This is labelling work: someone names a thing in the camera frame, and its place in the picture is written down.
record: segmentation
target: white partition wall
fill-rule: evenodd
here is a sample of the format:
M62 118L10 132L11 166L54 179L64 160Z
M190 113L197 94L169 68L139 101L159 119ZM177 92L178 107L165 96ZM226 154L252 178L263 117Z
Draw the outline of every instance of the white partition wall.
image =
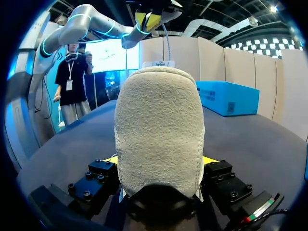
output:
M282 50L285 80L282 125L303 140L308 136L308 63L300 50Z
M201 81L225 81L225 54L223 48L198 37Z
M224 49L226 63L226 81L256 87L255 60L252 53Z
M277 93L273 121L282 125L282 111L284 107L284 73L283 62L281 59L275 59L277 73Z
M163 38L152 38L140 42L139 68L144 62L164 60Z
M200 80L199 47L197 38L169 37L171 60L175 67L189 73L194 80ZM168 61L168 44L164 37L164 60Z
M277 74L275 59L255 54L256 89L260 90L258 114L272 120L276 103Z

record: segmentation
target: blue box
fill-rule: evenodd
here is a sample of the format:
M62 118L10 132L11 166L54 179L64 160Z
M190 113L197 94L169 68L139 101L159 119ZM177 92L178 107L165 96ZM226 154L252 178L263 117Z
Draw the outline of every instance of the blue box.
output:
M196 81L202 106L222 115L253 115L258 111L258 89L223 81Z

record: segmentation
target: person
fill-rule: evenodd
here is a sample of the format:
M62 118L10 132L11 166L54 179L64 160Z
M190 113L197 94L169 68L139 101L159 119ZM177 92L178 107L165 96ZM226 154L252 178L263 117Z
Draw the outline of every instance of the person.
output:
M54 101L60 100L62 116L65 125L71 123L90 112L83 84L83 74L92 74L92 54L77 52L78 43L68 45L68 54L59 64L56 81L58 88Z

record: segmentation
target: textured fabric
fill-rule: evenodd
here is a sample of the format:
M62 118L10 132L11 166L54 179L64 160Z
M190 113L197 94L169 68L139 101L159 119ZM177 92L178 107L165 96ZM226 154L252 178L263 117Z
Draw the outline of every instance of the textured fabric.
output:
M128 195L150 184L192 197L203 176L204 118L194 79L171 67L136 71L115 109L118 173Z
M81 103L74 103L70 105L61 106L63 120L66 126L75 122L77 119L81 119L82 116L88 114L91 109L88 101Z

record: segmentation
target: table surface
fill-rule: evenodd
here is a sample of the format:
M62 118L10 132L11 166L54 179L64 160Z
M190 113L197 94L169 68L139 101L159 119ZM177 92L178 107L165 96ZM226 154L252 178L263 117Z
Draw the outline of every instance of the table surface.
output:
M114 154L115 106L116 101L100 106L42 146L17 177L23 194L52 183L66 192L69 183L84 176L89 163ZM306 142L261 115L222 117L203 110L204 156L231 163L236 175L253 185L254 195L263 190L274 196L282 193L280 207L290 208L304 184ZM228 219L219 212L217 217L224 227ZM280 221L270 218L264 226L274 228Z

